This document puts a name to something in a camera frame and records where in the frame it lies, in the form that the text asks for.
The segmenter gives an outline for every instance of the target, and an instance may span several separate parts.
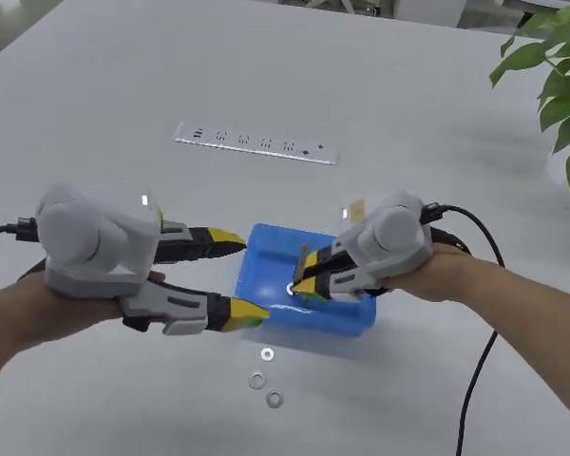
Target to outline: washer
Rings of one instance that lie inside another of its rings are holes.
[[[266,404],[271,409],[278,409],[283,405],[283,393],[278,389],[271,389],[266,393]]]
[[[259,357],[262,358],[263,361],[272,361],[275,359],[275,351],[270,347],[264,347],[259,353]]]
[[[264,388],[264,385],[266,385],[266,378],[264,378],[264,374],[259,370],[252,373],[251,377],[249,377],[249,388],[261,390]]]

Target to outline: blue tray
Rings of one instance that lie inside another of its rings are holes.
[[[287,293],[302,244],[309,251],[331,244],[332,236],[259,223],[247,241],[236,296],[270,311],[265,325],[277,324],[326,333],[358,336],[376,317],[376,300],[320,301]]]

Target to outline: power strip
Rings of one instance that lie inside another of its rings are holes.
[[[336,164],[336,150],[319,141],[278,139],[266,134],[233,128],[214,128],[198,123],[182,122],[174,140],[178,143],[203,145],[217,149],[281,157],[322,164]]]

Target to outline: hand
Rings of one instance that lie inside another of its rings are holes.
[[[150,275],[164,280],[161,273]],[[16,334],[18,351],[123,316],[116,299],[76,299],[53,292],[44,273],[27,275],[1,290],[0,313]]]
[[[425,301],[462,299],[472,263],[480,261],[446,244],[433,244],[433,257],[416,271],[387,278],[383,286],[403,290]]]

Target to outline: electrical outlet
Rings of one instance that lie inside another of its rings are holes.
[[[336,150],[323,142],[282,139],[266,134],[242,132],[231,128],[212,128],[187,122],[180,123],[174,140],[178,143],[203,145],[304,162],[336,164],[338,160]]]

